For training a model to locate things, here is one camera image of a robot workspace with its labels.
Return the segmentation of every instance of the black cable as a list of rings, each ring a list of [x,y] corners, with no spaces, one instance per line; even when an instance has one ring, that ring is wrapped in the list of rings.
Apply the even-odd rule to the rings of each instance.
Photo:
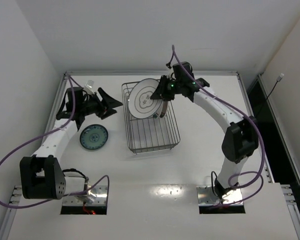
[[[276,88],[276,86],[277,86],[278,83],[279,83],[279,81],[276,81],[276,82],[275,82],[275,84],[274,84],[272,90],[270,91],[270,93],[268,94],[268,96],[265,98],[265,100],[264,100],[264,102],[263,102],[263,104],[262,104],[260,110],[259,110],[259,111],[257,112],[257,114],[255,115],[255,118],[257,118],[258,115],[261,113],[261,111],[262,111],[262,109],[264,108],[264,106],[265,106],[265,104],[266,104],[268,98],[270,97],[270,95],[272,94],[272,92],[275,90],[275,88]]]
[[[75,169],[75,168],[69,168],[69,169],[64,169],[62,170],[63,173],[77,173],[80,174],[82,177],[86,178],[87,176],[84,175],[81,171]]]
[[[214,187],[214,176],[213,176],[213,174],[215,175],[215,178],[216,178],[216,179],[217,179],[217,177],[218,177],[218,175],[216,174],[215,171],[212,171],[212,172],[211,172],[211,189],[212,189],[213,194],[214,194],[216,197],[218,197],[217,194],[216,194],[216,192],[215,192],[215,187]]]
[[[64,93],[64,96],[63,96],[63,99],[62,99],[62,102],[61,102],[61,106],[60,106],[58,112],[56,113],[56,117],[58,117],[58,116],[62,113],[62,111],[63,111],[63,109],[64,109],[64,107],[65,107],[65,104],[66,104],[66,96],[67,96],[67,92]]]
[[[168,67],[168,69],[171,69],[171,68],[172,68],[172,67],[171,67],[171,62],[172,62],[173,59],[174,59],[174,53],[172,53],[172,56],[171,56],[170,61],[166,64],[166,66]]]

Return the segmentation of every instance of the metal wire rack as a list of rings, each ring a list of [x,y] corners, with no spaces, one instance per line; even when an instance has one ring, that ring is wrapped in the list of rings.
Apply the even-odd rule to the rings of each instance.
[[[171,102],[162,118],[137,119],[131,115],[128,99],[137,83],[127,82],[121,86],[128,148],[135,154],[174,148],[180,142],[180,133]]]

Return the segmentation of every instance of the red wire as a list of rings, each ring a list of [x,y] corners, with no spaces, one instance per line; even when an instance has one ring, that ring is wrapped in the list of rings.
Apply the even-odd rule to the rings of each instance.
[[[90,212],[86,209],[85,203],[83,204],[82,210],[90,215]]]

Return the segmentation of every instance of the white backdrop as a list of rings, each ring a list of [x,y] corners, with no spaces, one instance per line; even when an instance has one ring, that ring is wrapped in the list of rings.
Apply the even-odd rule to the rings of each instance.
[[[45,131],[60,79],[15,0],[0,0],[0,160]],[[20,184],[21,158],[38,144],[19,150],[0,168],[3,202]],[[0,206],[0,226],[6,210]]]
[[[280,73],[284,78],[269,99],[300,170],[300,20],[264,72],[267,93]]]
[[[236,70],[248,86],[300,14],[300,0],[16,0],[66,70],[163,70],[171,44],[195,70]]]

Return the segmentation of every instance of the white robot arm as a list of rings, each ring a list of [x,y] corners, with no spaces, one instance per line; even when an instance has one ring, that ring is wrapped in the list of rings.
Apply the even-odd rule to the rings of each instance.
[[[191,65],[188,62],[182,62],[181,64],[193,77]],[[199,78],[197,82],[212,96],[216,96],[207,81]],[[203,108],[225,133],[222,143],[222,151],[225,158],[213,189],[221,199],[224,194],[233,189],[233,186],[238,184],[238,176],[232,178],[231,185],[229,184],[229,179],[231,176],[241,173],[248,157],[258,148],[258,136],[249,122],[243,119],[236,111],[233,111],[207,93],[200,91],[197,83],[187,76],[179,64],[173,65],[168,75],[161,76],[159,85],[152,94],[151,99],[171,101],[176,94],[182,94]],[[250,119],[256,122],[253,116],[250,116]]]
[[[61,199],[64,195],[82,192],[87,188],[86,177],[64,175],[60,159],[85,116],[96,114],[105,119],[117,112],[114,108],[122,106],[121,102],[110,97],[102,88],[98,92],[102,100],[90,88],[74,87],[66,90],[53,127],[53,130],[59,130],[50,134],[32,156],[20,161],[22,194],[26,199]]]

